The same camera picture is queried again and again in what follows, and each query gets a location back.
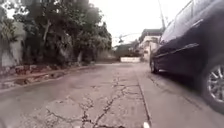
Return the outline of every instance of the car window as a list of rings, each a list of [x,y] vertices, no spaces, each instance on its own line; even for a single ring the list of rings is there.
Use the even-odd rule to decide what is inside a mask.
[[[161,37],[161,44],[164,44],[165,43],[165,40],[167,40],[167,38],[169,38],[169,35],[172,34],[173,30],[174,30],[174,22],[175,21],[172,21],[169,26],[166,28],[166,30],[164,31],[163,33],[163,36]]]
[[[192,17],[192,3],[189,3],[176,17],[176,27],[187,23]]]
[[[205,9],[214,0],[194,0],[194,14]]]

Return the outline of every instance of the cracked pavement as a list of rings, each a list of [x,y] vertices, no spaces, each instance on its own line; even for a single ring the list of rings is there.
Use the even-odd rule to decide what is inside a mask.
[[[0,94],[0,119],[8,128],[141,128],[147,121],[153,128],[224,126],[224,116],[188,84],[152,75],[146,63],[96,67]]]
[[[69,88],[63,95],[23,114],[11,127],[141,128],[147,113],[138,80],[129,67],[103,65],[76,75],[77,79],[72,75],[61,79],[60,89]]]

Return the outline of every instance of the parked car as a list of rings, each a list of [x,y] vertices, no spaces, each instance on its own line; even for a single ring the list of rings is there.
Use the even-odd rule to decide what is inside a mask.
[[[224,1],[190,1],[158,43],[150,56],[152,73],[195,78],[207,103],[224,114]]]

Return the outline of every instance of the house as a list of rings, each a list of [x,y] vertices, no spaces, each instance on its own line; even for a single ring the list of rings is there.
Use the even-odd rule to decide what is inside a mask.
[[[149,61],[151,51],[158,47],[162,32],[162,29],[145,29],[142,32],[138,49],[144,61]]]

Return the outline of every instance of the white sky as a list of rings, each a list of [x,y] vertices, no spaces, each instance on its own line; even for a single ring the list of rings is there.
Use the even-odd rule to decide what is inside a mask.
[[[158,0],[90,0],[104,14],[113,37],[139,33],[124,38],[126,42],[141,35],[145,28],[161,28]],[[171,21],[189,0],[160,0],[164,17]]]

